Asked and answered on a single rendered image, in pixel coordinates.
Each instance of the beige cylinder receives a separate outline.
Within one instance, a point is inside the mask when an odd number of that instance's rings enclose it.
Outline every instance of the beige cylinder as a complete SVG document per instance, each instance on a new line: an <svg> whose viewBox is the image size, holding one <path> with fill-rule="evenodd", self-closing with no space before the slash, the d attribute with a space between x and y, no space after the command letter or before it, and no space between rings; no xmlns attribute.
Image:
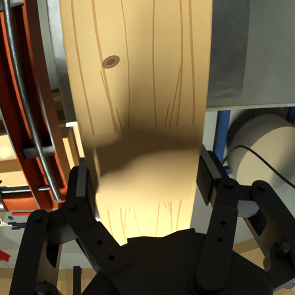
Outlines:
<svg viewBox="0 0 295 295"><path fill-rule="evenodd" d="M263 114L245 123L229 146L228 164L240 185L268 182L275 190L285 182L265 163L245 148L251 148L277 172L289 180L295 173L295 127L275 114Z"/></svg>

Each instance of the metal rod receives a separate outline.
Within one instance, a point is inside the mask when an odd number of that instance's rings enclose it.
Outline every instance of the metal rod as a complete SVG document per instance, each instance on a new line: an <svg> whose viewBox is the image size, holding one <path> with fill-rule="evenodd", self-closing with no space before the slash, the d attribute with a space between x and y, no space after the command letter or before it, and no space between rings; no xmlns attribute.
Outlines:
<svg viewBox="0 0 295 295"><path fill-rule="evenodd" d="M37 187L38 191L50 191L49 185L40 185ZM0 192L2 194L17 194L17 193L30 193L30 188L26 186L15 186L15 187L1 187L0 186Z"/></svg>
<svg viewBox="0 0 295 295"><path fill-rule="evenodd" d="M8 39L8 46L9 46L12 66L13 66L16 84L19 91L21 103L23 106L25 118L27 120L27 124L32 136L33 143L37 150L38 157L40 159L44 174L47 178L54 200L55 202L61 202L62 198L61 198L59 187L57 185L56 179L54 178L54 174L50 166L50 163L48 161L48 158L45 157L43 149L42 149L41 135L37 127L37 121L33 111L32 101L30 100L25 70L22 63L22 59L21 59L20 48L17 42L15 16L10 6L9 0L2 0L2 1L3 1L3 15L4 15L4 22L5 22L5 28L7 33L7 39Z"/></svg>

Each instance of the blue post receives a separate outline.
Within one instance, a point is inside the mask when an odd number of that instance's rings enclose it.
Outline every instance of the blue post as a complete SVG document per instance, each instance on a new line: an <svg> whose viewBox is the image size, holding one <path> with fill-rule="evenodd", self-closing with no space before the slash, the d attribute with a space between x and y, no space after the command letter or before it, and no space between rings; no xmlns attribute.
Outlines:
<svg viewBox="0 0 295 295"><path fill-rule="evenodd" d="M295 120L295 106L290 106L287 114L287 121L294 123Z"/></svg>
<svg viewBox="0 0 295 295"><path fill-rule="evenodd" d="M222 110L219 113L219 121L218 121L218 129L217 129L217 137L215 142L215 150L214 153L217 155L220 162L223 161L228 130L229 130L229 122L230 122L231 111L230 110Z"/></svg>

